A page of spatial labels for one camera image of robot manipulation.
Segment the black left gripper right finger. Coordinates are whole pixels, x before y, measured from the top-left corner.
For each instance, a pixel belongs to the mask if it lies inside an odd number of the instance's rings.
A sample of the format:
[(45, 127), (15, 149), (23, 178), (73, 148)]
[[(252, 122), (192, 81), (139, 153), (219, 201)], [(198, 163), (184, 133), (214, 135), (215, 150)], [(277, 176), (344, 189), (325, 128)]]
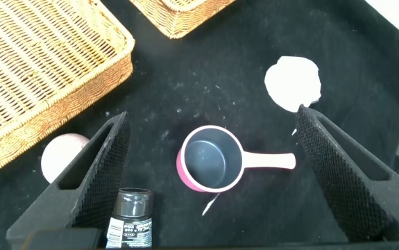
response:
[(399, 241), (399, 175), (322, 113), (300, 106), (297, 134), (350, 241)]

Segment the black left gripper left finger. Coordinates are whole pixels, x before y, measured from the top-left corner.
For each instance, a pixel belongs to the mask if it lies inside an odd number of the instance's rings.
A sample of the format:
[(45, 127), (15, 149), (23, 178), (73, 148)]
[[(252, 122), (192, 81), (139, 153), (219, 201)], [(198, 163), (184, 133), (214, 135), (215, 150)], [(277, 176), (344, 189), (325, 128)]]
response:
[(90, 249), (105, 241), (130, 141), (128, 113), (109, 119), (7, 230), (14, 249)]

